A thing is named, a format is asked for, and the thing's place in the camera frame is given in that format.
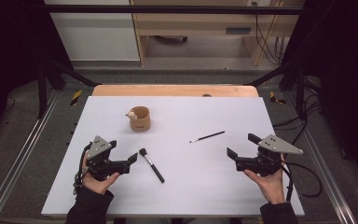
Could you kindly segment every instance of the white table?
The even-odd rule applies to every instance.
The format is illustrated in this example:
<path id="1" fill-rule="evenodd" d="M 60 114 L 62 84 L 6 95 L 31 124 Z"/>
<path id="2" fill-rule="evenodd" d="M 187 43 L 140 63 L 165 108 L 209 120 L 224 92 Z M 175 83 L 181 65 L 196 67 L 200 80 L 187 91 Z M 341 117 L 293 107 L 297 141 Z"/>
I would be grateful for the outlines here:
<path id="1" fill-rule="evenodd" d="M 125 114 L 134 106 L 150 109 L 151 128 L 134 133 Z M 190 144 L 211 133 L 223 134 Z M 66 216 L 75 203 L 74 176 L 83 148 L 100 135 L 117 140 L 111 160 L 126 160 L 141 148 L 158 167 L 162 184 L 141 155 L 110 188 L 115 194 L 108 215 L 114 217 L 246 217 L 259 215 L 266 203 L 258 186 L 227 156 L 227 147 L 241 157 L 256 156 L 248 133 L 263 138 L 274 133 L 267 109 L 258 97 L 91 96 L 77 124 L 42 210 Z M 283 179 L 287 186 L 288 178 Z M 304 211 L 296 191 L 292 205 Z"/>

